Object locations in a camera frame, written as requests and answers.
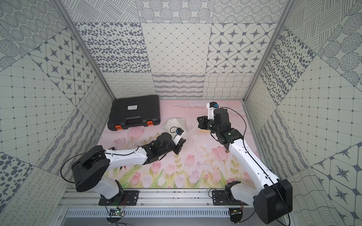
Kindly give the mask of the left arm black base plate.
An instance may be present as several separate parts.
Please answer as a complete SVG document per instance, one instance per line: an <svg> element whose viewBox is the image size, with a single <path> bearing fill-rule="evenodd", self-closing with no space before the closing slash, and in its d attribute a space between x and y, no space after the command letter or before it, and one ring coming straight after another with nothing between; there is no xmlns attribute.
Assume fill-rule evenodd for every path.
<svg viewBox="0 0 362 226"><path fill-rule="evenodd" d="M111 199L101 195L99 206L136 206L139 193L138 190L124 190Z"/></svg>

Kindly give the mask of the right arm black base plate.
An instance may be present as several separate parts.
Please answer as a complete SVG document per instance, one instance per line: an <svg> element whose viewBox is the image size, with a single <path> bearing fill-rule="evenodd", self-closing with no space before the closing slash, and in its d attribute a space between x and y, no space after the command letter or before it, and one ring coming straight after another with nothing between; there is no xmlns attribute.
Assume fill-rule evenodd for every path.
<svg viewBox="0 0 362 226"><path fill-rule="evenodd" d="M241 201L235 199L228 200L223 190L211 189L208 195L212 198L214 206L241 206Z"/></svg>

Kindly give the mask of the cream cloth soil bag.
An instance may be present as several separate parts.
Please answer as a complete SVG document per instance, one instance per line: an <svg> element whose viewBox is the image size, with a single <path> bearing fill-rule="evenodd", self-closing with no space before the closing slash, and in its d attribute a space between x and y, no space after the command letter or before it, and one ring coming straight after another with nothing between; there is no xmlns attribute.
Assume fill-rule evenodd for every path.
<svg viewBox="0 0 362 226"><path fill-rule="evenodd" d="M181 128L184 132L187 132L185 118L171 118L164 123L162 128L170 133L175 133L177 128Z"/></svg>

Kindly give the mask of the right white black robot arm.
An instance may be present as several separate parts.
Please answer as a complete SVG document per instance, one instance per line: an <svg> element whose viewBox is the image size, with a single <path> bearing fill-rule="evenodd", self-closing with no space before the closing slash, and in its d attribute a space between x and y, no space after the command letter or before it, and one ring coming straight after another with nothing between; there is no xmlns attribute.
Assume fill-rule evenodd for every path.
<svg viewBox="0 0 362 226"><path fill-rule="evenodd" d="M226 195L236 201L253 206L265 224L288 215L293 210L293 187L287 179L280 180L271 172L247 145L244 135L231 126L228 108L216 102L207 104L208 115L198 117L198 128L210 131L212 137L223 145L243 165L255 188L239 181L228 183Z"/></svg>

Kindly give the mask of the black plastic tool case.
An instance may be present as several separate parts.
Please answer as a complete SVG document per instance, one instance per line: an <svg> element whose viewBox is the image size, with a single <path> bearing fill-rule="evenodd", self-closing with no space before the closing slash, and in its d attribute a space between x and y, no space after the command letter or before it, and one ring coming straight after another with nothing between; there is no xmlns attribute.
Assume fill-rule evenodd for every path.
<svg viewBox="0 0 362 226"><path fill-rule="evenodd" d="M159 125L160 102L158 95L118 98L112 102L107 127L111 131L132 127Z"/></svg>

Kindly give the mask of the black round controller under rail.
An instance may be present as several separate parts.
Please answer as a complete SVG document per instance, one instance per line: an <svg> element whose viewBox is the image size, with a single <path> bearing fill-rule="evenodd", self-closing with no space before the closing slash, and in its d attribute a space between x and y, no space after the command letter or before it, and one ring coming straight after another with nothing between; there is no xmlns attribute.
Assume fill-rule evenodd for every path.
<svg viewBox="0 0 362 226"><path fill-rule="evenodd" d="M239 223L243 218L243 210L240 208L229 208L230 221L231 223Z"/></svg>

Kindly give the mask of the aluminium mounting rail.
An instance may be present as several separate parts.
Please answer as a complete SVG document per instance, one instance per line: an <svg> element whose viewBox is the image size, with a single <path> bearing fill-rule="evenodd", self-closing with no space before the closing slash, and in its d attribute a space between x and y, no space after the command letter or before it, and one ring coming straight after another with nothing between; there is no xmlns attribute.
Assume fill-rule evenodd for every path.
<svg viewBox="0 0 362 226"><path fill-rule="evenodd" d="M202 207L239 207L214 206L212 198L208 195L211 189L127 189L138 190L139 197L136 206L141 208L202 208ZM60 206L69 208L96 208L99 206L101 196L88 191L79 193L68 189L63 195Z"/></svg>

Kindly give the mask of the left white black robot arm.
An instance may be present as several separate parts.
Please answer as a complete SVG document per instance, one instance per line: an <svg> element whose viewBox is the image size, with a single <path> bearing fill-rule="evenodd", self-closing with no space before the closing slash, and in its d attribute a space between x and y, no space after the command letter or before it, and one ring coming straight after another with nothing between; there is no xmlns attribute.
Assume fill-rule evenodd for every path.
<svg viewBox="0 0 362 226"><path fill-rule="evenodd" d="M128 165L147 165L162 160L168 153L179 154L186 139L183 130L176 135L164 132L156 140L129 150L104 149L94 146L86 153L75 155L77 160L71 165L72 183L77 192L93 191L100 194L100 205L121 204L126 195L118 180L105 175L108 170Z"/></svg>

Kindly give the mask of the small green circuit board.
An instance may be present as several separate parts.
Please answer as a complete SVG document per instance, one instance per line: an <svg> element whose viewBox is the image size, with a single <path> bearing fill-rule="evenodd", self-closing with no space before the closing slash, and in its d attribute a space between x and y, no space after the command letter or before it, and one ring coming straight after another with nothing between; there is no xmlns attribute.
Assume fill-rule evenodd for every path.
<svg viewBox="0 0 362 226"><path fill-rule="evenodd" d="M111 216L116 216L116 217L120 217L120 218L123 218L125 215L125 213L120 209L111 209L110 214L111 214Z"/></svg>

